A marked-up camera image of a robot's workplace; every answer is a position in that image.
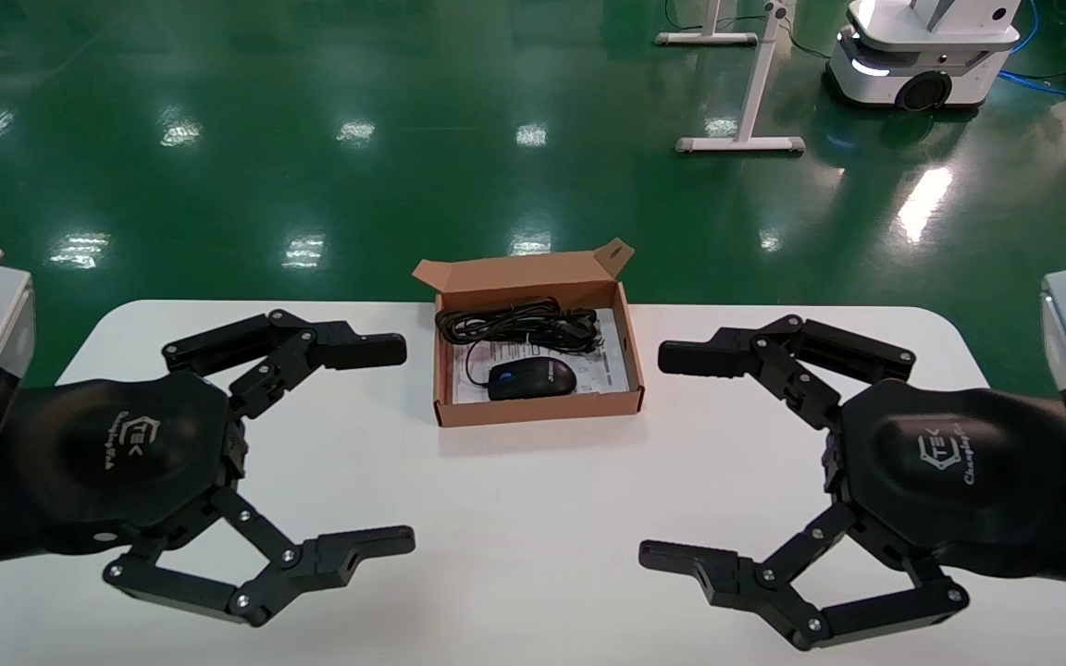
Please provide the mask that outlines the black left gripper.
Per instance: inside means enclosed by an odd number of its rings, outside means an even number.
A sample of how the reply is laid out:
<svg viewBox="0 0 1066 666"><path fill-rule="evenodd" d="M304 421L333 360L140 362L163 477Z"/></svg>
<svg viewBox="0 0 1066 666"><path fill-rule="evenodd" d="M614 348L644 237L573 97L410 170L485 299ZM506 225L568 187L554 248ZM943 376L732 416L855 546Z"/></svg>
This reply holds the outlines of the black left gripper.
<svg viewBox="0 0 1066 666"><path fill-rule="evenodd" d="M0 561L132 545L104 567L107 585L139 601L262 627L303 594L348 586L364 561L415 551L407 525L293 543L232 489L248 455L242 418L265 413L318 368L402 366L401 334L364 336L346 321L275 309L174 340L162 353L174 374L156 380L27 388L14 401L0 431ZM201 378L248 363L229 397ZM266 557L257 576L235 586L161 568L166 549L219 518Z"/></svg>

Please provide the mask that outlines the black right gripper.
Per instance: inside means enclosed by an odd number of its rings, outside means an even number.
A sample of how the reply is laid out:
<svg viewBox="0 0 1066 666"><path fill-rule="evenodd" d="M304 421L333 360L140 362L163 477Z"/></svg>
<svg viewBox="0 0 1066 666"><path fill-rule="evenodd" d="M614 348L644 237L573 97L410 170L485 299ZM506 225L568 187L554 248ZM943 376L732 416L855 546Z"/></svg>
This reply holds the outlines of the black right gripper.
<svg viewBox="0 0 1066 666"><path fill-rule="evenodd" d="M722 327L705 342L661 342L664 374L752 376L813 429L834 429L824 469L837 503L762 563L644 540L639 564L693 576L712 607L757 615L802 652L960 614L968 591L939 565L1066 583L1065 406L989 388L915 388L904 383L914 363L909 350L795 314ZM814 367L872 386L841 406ZM796 579L850 531L912 587L825 608L805 599Z"/></svg>

